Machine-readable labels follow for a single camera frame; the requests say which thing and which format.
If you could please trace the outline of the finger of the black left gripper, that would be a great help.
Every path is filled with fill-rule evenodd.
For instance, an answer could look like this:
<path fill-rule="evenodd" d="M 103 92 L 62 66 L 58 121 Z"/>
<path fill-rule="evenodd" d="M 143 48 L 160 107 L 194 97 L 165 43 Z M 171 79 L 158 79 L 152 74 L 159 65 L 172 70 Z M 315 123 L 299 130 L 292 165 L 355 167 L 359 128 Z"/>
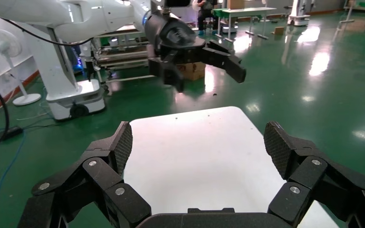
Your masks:
<path fill-rule="evenodd" d="M 223 69 L 237 83 L 243 83 L 246 78 L 246 69 L 241 65 L 241 59 L 234 55 L 227 46 L 210 40 L 199 49 L 199 60 L 205 64 Z"/>
<path fill-rule="evenodd" d="M 184 77 L 174 63 L 177 51 L 170 51 L 163 59 L 154 50 L 148 50 L 149 74 L 160 77 L 165 85 L 173 86 L 179 93 L 184 91 Z"/>

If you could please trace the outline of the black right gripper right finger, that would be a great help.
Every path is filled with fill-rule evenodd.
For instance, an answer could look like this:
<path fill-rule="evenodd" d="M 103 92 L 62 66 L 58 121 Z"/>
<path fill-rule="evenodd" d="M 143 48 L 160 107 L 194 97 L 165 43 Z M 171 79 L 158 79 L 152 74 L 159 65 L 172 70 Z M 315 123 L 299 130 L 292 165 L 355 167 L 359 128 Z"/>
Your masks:
<path fill-rule="evenodd" d="M 349 228 L 365 228 L 365 175 L 331 160 L 312 141 L 289 135 L 275 121 L 265 126 L 264 144 L 285 181 L 269 214 L 295 228 L 317 201 Z"/>

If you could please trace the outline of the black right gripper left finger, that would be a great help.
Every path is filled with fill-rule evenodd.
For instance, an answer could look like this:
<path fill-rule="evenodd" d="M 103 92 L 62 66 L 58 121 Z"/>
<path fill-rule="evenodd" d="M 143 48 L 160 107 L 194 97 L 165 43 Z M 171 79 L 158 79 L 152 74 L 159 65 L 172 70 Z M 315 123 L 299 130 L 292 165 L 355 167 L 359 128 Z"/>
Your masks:
<path fill-rule="evenodd" d="M 75 163 L 32 188 L 18 227 L 66 228 L 91 203 L 113 227 L 137 227 L 152 210 L 122 177 L 132 146 L 126 121 L 112 136 L 91 142 Z"/>

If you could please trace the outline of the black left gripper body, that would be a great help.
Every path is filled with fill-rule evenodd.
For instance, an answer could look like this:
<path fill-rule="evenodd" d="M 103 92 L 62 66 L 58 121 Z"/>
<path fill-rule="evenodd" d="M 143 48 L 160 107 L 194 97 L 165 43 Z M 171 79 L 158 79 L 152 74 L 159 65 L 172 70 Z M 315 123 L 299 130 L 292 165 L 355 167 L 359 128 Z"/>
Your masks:
<path fill-rule="evenodd" d="M 154 12 L 148 16 L 144 31 L 148 66 L 159 68 L 161 64 L 206 63 L 206 41 L 182 20 Z"/>

